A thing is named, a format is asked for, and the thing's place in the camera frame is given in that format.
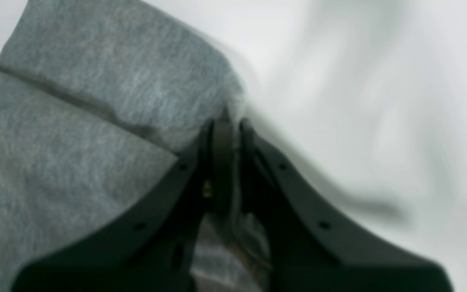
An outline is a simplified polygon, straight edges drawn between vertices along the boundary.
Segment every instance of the black plastic bracket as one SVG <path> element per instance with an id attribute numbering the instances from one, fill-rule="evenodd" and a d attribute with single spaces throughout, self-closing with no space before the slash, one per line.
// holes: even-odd
<path id="1" fill-rule="evenodd" d="M 231 127 L 207 122 L 158 185 L 108 226 L 26 266 L 15 292 L 189 292 L 207 211 L 228 212 Z M 322 198 L 286 157 L 241 123 L 242 209 L 264 225 L 272 292 L 450 292 L 439 265 L 365 231 Z"/>

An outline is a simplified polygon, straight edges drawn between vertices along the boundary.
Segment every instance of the white sheet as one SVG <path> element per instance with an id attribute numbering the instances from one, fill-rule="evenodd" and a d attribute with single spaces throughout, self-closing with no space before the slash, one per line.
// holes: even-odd
<path id="1" fill-rule="evenodd" d="M 467 1 L 147 2 L 222 44 L 324 196 L 467 292 Z M 0 51 L 25 4 L 0 0 Z"/>

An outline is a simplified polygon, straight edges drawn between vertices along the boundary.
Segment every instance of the white background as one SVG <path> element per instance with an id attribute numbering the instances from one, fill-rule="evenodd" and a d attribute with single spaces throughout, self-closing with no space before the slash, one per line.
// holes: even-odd
<path id="1" fill-rule="evenodd" d="M 217 40 L 329 201 L 467 292 L 467 0 L 147 2 Z M 0 0 L 0 51 L 25 4 Z"/>

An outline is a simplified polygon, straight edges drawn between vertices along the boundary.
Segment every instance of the gray sweatpants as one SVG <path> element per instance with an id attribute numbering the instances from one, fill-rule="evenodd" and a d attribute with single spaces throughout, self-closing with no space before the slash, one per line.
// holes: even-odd
<path id="1" fill-rule="evenodd" d="M 241 87 L 135 0 L 30 0 L 0 55 L 0 292 L 147 194 Z"/>

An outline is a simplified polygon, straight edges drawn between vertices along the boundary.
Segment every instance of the screw hole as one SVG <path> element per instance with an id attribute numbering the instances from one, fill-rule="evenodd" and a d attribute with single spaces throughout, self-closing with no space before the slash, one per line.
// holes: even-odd
<path id="1" fill-rule="evenodd" d="M 325 230 L 329 230 L 331 228 L 330 224 L 325 221 L 320 221 L 318 225 L 320 226 L 320 228 Z"/>
<path id="2" fill-rule="evenodd" d="M 179 268 L 183 263 L 183 244 L 178 243 L 172 253 L 172 267 Z"/>
<path id="3" fill-rule="evenodd" d="M 145 224 L 145 222 L 139 222 L 133 226 L 133 229 L 134 231 L 140 231 L 140 230 L 144 230 L 146 226 L 147 225 Z"/>

